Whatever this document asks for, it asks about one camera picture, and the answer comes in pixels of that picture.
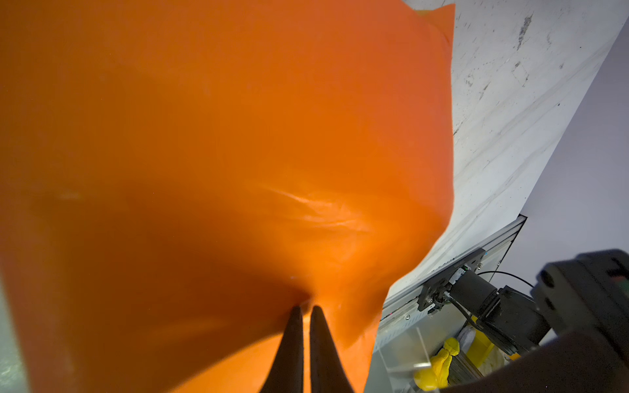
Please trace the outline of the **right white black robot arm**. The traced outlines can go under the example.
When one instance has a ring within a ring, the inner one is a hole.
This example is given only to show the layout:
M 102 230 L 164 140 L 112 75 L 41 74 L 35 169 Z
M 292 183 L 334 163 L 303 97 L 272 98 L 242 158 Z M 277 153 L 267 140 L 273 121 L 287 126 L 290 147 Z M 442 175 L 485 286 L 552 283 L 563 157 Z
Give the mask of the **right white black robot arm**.
M 549 263 L 533 299 L 557 337 L 453 392 L 626 392 L 628 255 L 589 252 Z

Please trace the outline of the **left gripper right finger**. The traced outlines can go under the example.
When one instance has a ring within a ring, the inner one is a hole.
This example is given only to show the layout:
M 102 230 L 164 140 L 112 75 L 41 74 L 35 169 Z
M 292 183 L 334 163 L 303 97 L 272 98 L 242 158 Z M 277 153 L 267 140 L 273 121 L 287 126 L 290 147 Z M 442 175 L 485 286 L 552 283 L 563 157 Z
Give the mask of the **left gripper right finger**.
M 354 393 L 320 306 L 315 306 L 311 313 L 310 361 L 312 393 Z

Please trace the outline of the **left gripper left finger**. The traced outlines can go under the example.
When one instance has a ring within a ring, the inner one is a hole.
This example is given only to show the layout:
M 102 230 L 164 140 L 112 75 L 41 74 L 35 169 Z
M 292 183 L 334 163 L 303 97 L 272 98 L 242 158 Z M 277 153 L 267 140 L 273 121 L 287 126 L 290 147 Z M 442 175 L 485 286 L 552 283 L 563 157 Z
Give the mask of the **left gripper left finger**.
M 303 393 L 304 335 L 300 306 L 292 308 L 270 372 L 260 393 Z

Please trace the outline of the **yellow orange wrapping paper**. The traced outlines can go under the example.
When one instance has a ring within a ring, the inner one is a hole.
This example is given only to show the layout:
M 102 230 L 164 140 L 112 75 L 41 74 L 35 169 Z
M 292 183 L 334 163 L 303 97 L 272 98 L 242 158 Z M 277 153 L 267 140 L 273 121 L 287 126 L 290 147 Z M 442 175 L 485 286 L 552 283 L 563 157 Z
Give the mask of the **yellow orange wrapping paper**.
M 454 206 L 454 5 L 4 1 L 1 277 L 34 392 L 257 392 L 293 306 L 363 391 Z

